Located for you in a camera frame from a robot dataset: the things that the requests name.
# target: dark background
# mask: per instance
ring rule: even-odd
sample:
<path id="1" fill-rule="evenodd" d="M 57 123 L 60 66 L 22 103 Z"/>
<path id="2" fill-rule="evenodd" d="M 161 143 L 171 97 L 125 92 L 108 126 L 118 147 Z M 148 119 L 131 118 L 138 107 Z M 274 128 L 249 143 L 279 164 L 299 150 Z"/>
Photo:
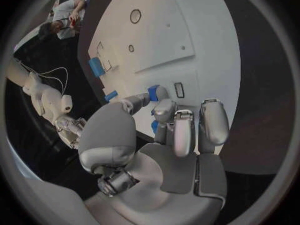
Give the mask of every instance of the dark background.
<path id="1" fill-rule="evenodd" d="M 6 23 L 11 18 L 11 15 L 15 12 L 16 7 L 21 3 L 22 0 L 0 0 L 0 6 L 3 11 L 3 15 L 1 16 L 1 22 L 0 22 L 0 29 L 1 31 L 6 26 Z M 293 21 L 294 25 L 300 30 L 300 18 L 299 18 L 299 12 L 298 7 L 300 5 L 299 0 L 279 0 L 280 5 L 286 10 L 286 12 L 289 14 L 291 20 Z M 91 91 L 86 88 L 85 93 L 90 93 Z M 97 109 L 96 102 L 91 102 L 91 104 L 87 104 L 86 108 L 82 108 L 82 116 L 90 116 L 89 113 L 92 113 L 93 110 Z M 79 164 L 77 164 L 77 160 L 74 159 L 75 154 L 73 154 L 72 151 L 65 149 L 62 151 L 64 156 L 66 154 L 70 155 L 70 163 L 73 162 L 73 166 L 80 167 Z M 40 171 L 39 176 L 41 176 L 43 179 L 51 181 L 54 176 L 51 177 L 51 174 L 43 174 L 42 168 L 43 166 L 47 166 L 47 164 L 53 163 L 53 160 L 44 160 L 41 162 L 40 167 L 35 168 L 36 171 Z M 57 173 L 60 171 L 59 164 L 56 165 L 56 170 L 53 169 L 53 173 Z M 64 175 L 61 175 L 61 180 L 59 180 L 56 176 L 56 182 L 57 183 L 63 183 L 64 182 Z M 230 181 L 234 181 L 234 184 L 231 185 L 235 186 L 232 191 L 234 191 L 234 196 L 244 196 L 245 190 L 248 187 L 257 187 L 255 192 L 248 194 L 248 197 L 245 198 L 246 203 L 239 204 L 237 201 L 228 201 L 231 204 L 233 203 L 236 208 L 240 208 L 241 211 L 243 209 L 249 207 L 259 196 L 260 194 L 267 188 L 269 182 L 273 179 L 273 176 L 265 176 L 263 179 L 259 176 L 255 175 L 244 175 L 236 177 L 234 173 L 227 173 L 227 177 L 231 178 Z M 272 224 L 272 225 L 281 225 L 281 224 L 299 224 L 298 219 L 298 210 L 297 210 L 297 202 L 299 201 L 300 196 L 298 195 L 298 188 L 300 186 L 300 179 L 298 178 L 295 182 L 292 190 L 289 192 L 286 199 L 283 201 L 283 203 L 280 205 L 280 207 L 276 210 L 276 212 L 272 215 L 272 217 L 269 218 L 268 221 L 266 221 L 265 224 Z M 29 218 L 24 210 L 19 206 L 16 199 L 13 198 L 12 193 L 10 192 L 8 186 L 6 185 L 5 181 L 2 179 L 0 180 L 0 209 L 1 209 L 1 218 L 0 218 L 0 224 L 33 224 L 33 221 L 31 218 Z M 236 214 L 226 214 L 224 219 L 230 221 L 230 218 L 235 217 Z"/>

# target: mounting hole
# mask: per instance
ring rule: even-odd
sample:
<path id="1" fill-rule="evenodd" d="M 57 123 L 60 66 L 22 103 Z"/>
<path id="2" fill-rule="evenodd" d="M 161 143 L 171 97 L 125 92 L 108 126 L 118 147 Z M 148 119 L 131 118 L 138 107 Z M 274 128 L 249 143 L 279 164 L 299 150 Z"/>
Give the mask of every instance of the mounting hole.
<path id="1" fill-rule="evenodd" d="M 133 24 L 137 24 L 140 19 L 142 17 L 142 13 L 140 10 L 138 9 L 134 9 L 132 10 L 132 12 L 130 13 L 130 21 L 133 23 Z"/>
<path id="2" fill-rule="evenodd" d="M 130 44 L 130 45 L 128 46 L 128 50 L 129 50 L 129 52 L 133 53 L 133 52 L 135 51 L 135 48 L 134 48 L 133 45 Z"/>

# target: person's arm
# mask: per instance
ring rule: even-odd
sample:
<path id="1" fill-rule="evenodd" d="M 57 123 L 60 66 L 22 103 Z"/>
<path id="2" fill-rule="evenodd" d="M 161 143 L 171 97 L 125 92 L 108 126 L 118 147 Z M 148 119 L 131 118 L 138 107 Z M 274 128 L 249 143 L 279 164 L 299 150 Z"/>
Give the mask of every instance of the person's arm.
<path id="1" fill-rule="evenodd" d="M 71 15 L 69 16 L 69 20 L 74 20 L 77 22 L 80 20 L 79 11 L 82 10 L 86 6 L 85 0 L 74 0 L 74 10 L 72 11 Z"/>

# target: dark hair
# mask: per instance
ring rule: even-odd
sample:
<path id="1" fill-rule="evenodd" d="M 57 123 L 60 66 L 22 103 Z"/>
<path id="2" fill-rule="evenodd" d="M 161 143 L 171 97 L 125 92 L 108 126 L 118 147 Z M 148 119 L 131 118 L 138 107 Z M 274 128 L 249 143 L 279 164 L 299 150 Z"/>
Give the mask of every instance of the dark hair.
<path id="1" fill-rule="evenodd" d="M 51 34 L 51 22 L 46 22 L 39 27 L 38 37 L 40 40 L 46 39 Z"/>

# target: man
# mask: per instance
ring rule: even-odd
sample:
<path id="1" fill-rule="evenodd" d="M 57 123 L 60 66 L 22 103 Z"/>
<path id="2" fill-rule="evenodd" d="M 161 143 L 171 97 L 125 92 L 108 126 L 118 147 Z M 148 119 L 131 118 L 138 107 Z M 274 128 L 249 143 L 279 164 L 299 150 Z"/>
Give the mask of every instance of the man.
<path id="1" fill-rule="evenodd" d="M 40 39 L 57 34 L 59 39 L 72 38 L 80 32 L 89 0 L 68 0 L 54 8 L 53 21 L 39 28 Z"/>

